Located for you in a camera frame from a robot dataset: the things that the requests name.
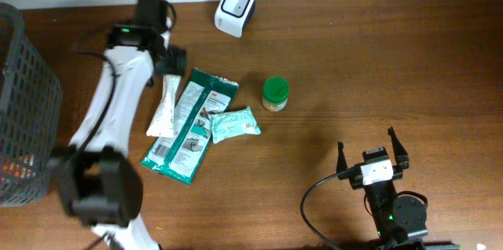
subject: teal packet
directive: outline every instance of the teal packet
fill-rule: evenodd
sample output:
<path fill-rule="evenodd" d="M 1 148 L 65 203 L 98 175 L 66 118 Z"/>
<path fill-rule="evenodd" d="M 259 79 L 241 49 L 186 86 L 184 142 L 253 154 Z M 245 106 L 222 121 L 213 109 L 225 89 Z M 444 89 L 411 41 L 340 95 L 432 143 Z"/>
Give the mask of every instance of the teal packet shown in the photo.
<path fill-rule="evenodd" d="M 250 107 L 238 112 L 210 115 L 213 143 L 242 134 L 260 135 L 260 128 Z"/>
<path fill-rule="evenodd" d="M 157 138 L 141 164 L 190 185 L 210 143 L 210 115 L 226 111 L 238 87 L 194 69 L 174 108 L 174 137 Z"/>

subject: jar with green lid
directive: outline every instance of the jar with green lid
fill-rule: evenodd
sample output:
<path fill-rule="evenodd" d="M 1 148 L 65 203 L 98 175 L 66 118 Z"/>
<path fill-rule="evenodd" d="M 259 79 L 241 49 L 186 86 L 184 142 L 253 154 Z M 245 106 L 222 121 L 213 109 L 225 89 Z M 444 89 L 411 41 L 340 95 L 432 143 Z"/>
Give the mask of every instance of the jar with green lid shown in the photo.
<path fill-rule="evenodd" d="M 264 83 L 262 103 L 271 112 L 279 112 L 286 106 L 290 88 L 281 77 L 269 78 Z"/>

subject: plastic basket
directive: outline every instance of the plastic basket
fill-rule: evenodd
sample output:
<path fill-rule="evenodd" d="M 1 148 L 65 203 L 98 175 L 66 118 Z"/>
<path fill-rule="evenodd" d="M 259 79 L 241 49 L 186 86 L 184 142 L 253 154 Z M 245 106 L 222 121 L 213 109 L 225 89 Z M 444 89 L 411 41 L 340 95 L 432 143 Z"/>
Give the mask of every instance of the plastic basket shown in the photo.
<path fill-rule="evenodd" d="M 20 12 L 0 3 L 0 207 L 46 195 L 63 92 L 24 35 Z"/>

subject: wooden surface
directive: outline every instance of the wooden surface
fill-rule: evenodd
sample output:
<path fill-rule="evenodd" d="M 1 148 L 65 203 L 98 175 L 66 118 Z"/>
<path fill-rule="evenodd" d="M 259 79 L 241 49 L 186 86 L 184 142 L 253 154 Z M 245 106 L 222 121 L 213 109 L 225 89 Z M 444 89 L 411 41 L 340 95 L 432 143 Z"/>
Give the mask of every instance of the wooden surface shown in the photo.
<path fill-rule="evenodd" d="M 303 193 L 334 172 L 338 141 L 352 166 L 366 149 L 391 151 L 393 126 L 411 160 L 396 188 L 430 200 L 426 241 L 501 248 L 503 0 L 259 1 L 242 39 L 215 28 L 215 3 L 175 7 L 171 43 L 188 50 L 188 68 L 238 81 L 232 109 L 251 106 L 263 133 L 211 145 L 185 186 L 139 164 L 154 142 L 145 131 L 162 90 L 145 89 L 129 159 L 145 185 L 142 216 L 162 246 L 319 244 L 299 214 Z M 133 12 L 24 12 L 28 38 L 64 90 L 58 144 L 68 144 L 82 122 L 101 71 L 99 61 L 72 53 L 75 42 Z M 99 35 L 90 46 L 102 43 Z M 279 113 L 261 104 L 263 82 L 274 75 L 290 84 Z M 330 182 L 309 198 L 307 215 L 338 243 L 376 238 L 363 194 Z M 93 239 L 65 217 L 54 189 L 37 204 L 0 209 L 1 249 L 80 249 Z"/>

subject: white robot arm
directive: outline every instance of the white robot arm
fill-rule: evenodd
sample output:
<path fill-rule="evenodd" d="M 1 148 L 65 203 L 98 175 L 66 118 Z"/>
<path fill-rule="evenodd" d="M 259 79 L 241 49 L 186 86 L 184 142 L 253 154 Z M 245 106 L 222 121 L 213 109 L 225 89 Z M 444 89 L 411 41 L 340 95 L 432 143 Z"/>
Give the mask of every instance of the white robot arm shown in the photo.
<path fill-rule="evenodd" d="M 154 72 L 185 72 L 185 51 L 167 45 L 168 8 L 175 18 L 164 0 L 138 0 L 136 17 L 114 26 L 104 56 L 92 54 L 107 61 L 93 100 L 70 146 L 55 149 L 48 165 L 66 213 L 79 217 L 111 248 L 160 249 L 139 214 L 141 179 L 125 159 L 145 84 Z M 93 166 L 100 169 L 97 175 L 88 172 Z"/>

